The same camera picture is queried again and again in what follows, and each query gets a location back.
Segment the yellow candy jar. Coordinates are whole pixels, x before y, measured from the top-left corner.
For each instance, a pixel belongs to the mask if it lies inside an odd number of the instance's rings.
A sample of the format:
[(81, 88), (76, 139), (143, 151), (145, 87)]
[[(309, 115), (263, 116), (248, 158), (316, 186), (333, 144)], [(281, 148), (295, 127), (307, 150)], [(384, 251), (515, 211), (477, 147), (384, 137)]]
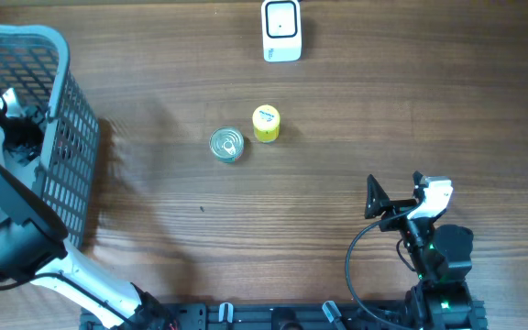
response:
[(270, 143), (280, 134), (281, 116), (274, 106), (264, 104), (253, 112), (252, 124), (256, 139), (259, 142)]

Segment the tin can with pull tab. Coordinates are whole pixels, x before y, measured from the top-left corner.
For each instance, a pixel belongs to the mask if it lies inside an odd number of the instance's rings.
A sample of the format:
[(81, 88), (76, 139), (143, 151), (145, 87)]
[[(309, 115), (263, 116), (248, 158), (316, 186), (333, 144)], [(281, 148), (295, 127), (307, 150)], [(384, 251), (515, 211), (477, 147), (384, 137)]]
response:
[(232, 163), (237, 161), (244, 151), (244, 137), (235, 127), (220, 127), (210, 136), (209, 147), (217, 160)]

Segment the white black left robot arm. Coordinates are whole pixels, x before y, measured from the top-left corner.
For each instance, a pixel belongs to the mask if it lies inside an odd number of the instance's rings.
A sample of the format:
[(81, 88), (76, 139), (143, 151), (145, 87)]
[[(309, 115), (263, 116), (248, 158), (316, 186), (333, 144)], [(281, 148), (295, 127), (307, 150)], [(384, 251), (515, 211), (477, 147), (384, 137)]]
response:
[(38, 153), (42, 130), (0, 104), (0, 292), (31, 283), (93, 314), (107, 329), (174, 329), (176, 317), (149, 292), (113, 277), (70, 241), (66, 225), (8, 171), (5, 149)]

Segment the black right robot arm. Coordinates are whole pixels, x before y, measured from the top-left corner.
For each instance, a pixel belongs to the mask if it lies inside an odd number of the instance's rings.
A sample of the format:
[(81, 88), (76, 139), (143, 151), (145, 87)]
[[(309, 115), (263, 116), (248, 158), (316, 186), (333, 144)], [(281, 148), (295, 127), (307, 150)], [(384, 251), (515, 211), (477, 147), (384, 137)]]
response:
[(444, 176), (413, 174), (412, 198), (393, 201), (373, 175), (367, 177), (365, 217), (379, 217), (382, 232), (396, 231), (419, 281), (406, 293), (398, 325), (411, 329), (476, 329), (478, 314), (466, 283), (472, 269), (473, 232), (435, 222), (454, 191)]

